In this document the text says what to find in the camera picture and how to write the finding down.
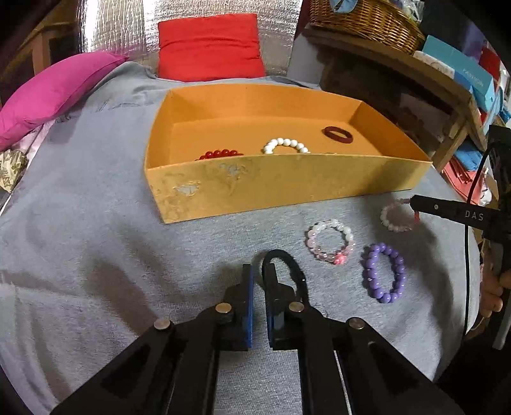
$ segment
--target red beaded bracelet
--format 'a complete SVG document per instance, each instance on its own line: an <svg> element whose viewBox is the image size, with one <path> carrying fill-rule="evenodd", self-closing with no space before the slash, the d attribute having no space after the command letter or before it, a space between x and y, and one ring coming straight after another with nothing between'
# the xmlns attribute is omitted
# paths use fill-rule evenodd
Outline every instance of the red beaded bracelet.
<svg viewBox="0 0 511 415"><path fill-rule="evenodd" d="M218 157L231 157L235 155L243 155L243 153L238 153L236 150L215 150L215 151L207 151L206 154L200 156L197 160L205 160L207 158L218 158Z"/></svg>

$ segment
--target woven basket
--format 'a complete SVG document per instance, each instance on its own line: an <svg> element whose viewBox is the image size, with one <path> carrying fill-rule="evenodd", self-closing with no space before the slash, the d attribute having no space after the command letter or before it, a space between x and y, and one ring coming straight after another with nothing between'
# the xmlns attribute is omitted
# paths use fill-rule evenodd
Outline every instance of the woven basket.
<svg viewBox="0 0 511 415"><path fill-rule="evenodd" d="M310 24L363 37L411 54L424 41L418 26L386 0L358 0L351 13L334 13L329 0L311 0Z"/></svg>

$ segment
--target silver bolt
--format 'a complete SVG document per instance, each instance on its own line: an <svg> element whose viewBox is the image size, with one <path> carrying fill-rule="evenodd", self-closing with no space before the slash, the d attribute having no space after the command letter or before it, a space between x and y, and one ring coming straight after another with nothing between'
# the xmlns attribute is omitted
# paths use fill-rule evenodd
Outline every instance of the silver bolt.
<svg viewBox="0 0 511 415"><path fill-rule="evenodd" d="M305 306L303 303L300 303L299 301L293 301L292 303L289 303L289 309L295 313L301 313L304 308Z"/></svg>
<svg viewBox="0 0 511 415"><path fill-rule="evenodd" d="M156 330L166 330L170 327L170 319L168 317L159 318L154 322L154 328Z"/></svg>
<svg viewBox="0 0 511 415"><path fill-rule="evenodd" d="M216 305L215 310L220 314L227 314L233 307L229 303L219 303Z"/></svg>
<svg viewBox="0 0 511 415"><path fill-rule="evenodd" d="M361 318L353 317L348 320L348 324L352 329L360 330L365 327L365 322Z"/></svg>

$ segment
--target orange box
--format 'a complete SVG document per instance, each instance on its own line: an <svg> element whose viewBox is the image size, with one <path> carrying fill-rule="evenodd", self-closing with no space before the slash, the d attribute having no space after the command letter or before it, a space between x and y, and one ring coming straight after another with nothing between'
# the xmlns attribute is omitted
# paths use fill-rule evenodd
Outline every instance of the orange box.
<svg viewBox="0 0 511 415"><path fill-rule="evenodd" d="M353 135L339 143L321 132ZM304 143L311 154L268 141ZM207 151L243 156L198 159ZM165 223L413 188L428 156L379 112L348 97L294 86L210 84L168 92L144 171Z"/></svg>

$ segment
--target pink pillow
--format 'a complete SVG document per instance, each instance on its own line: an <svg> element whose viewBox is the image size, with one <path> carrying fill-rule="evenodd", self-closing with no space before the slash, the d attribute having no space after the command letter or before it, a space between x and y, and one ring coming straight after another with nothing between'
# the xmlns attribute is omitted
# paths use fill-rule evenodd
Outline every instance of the pink pillow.
<svg viewBox="0 0 511 415"><path fill-rule="evenodd" d="M55 63L23 84L0 110L0 151L62 115L127 59L103 51L82 53Z"/></svg>

